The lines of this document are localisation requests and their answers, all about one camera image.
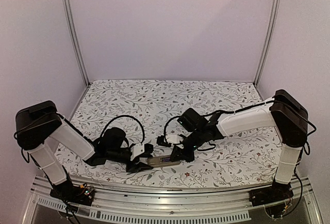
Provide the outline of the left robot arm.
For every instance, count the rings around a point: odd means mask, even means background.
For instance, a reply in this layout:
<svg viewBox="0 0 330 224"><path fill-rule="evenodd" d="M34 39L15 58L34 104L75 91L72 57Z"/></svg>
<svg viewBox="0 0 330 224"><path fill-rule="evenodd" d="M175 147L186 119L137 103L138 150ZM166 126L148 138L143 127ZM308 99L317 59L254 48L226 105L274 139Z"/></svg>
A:
<svg viewBox="0 0 330 224"><path fill-rule="evenodd" d="M27 152L65 200L73 200L77 190L56 158L54 149L49 147L52 141L66 147L91 167L113 161L124 164L128 173L152 169L140 160L152 156L152 144L144 141L130 144L122 129L109 124L97 139L91 140L60 114L52 101L19 110L15 116L15 127L13 136L21 150Z"/></svg>

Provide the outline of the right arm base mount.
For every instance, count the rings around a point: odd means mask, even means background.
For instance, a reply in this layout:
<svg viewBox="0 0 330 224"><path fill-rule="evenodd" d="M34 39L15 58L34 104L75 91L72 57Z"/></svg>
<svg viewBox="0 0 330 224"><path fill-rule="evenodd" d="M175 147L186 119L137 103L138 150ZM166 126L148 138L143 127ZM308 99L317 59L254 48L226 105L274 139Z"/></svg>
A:
<svg viewBox="0 0 330 224"><path fill-rule="evenodd" d="M282 218L291 206L293 191L290 186L275 188L269 186L249 191L252 206L263 206L272 219Z"/></svg>

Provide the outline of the purple battery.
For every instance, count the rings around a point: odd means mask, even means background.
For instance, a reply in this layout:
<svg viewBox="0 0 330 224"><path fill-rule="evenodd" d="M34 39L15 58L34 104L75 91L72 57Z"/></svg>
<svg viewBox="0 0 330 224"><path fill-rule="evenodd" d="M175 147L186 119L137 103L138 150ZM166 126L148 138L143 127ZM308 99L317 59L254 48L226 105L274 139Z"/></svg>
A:
<svg viewBox="0 0 330 224"><path fill-rule="evenodd" d="M168 158L168 157L167 158L162 158L161 162L162 163L168 163L168 162L170 162L170 158Z"/></svg>

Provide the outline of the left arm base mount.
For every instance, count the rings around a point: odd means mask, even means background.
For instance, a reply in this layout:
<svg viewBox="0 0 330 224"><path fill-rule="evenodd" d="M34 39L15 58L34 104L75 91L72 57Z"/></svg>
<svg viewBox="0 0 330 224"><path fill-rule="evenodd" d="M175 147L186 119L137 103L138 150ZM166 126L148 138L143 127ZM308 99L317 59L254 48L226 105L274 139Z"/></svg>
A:
<svg viewBox="0 0 330 224"><path fill-rule="evenodd" d="M50 196L65 202L91 206L95 195L95 188L84 183L79 186L71 181L65 181L59 185L53 185Z"/></svg>

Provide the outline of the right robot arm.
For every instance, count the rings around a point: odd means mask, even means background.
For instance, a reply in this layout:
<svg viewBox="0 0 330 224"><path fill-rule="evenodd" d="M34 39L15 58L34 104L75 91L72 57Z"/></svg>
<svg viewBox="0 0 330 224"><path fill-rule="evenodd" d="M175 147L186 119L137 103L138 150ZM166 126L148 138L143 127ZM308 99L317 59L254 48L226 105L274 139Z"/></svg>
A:
<svg viewBox="0 0 330 224"><path fill-rule="evenodd" d="M270 201L278 201L286 194L311 125L307 110L282 89L264 102L238 110L217 110L200 115L188 108L177 121L190 134L174 146L170 155L173 162L194 161L195 150L206 142L261 127L274 127L283 145L273 185L266 193Z"/></svg>

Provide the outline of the beige remote control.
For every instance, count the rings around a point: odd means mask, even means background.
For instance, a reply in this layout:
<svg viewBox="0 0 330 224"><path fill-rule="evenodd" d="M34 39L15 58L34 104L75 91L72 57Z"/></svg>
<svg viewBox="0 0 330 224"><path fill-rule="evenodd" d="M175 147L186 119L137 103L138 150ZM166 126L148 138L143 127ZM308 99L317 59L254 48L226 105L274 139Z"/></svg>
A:
<svg viewBox="0 0 330 224"><path fill-rule="evenodd" d="M180 164L180 161L172 162L170 158L170 155L150 157L147 159L147 164L153 168L176 166Z"/></svg>

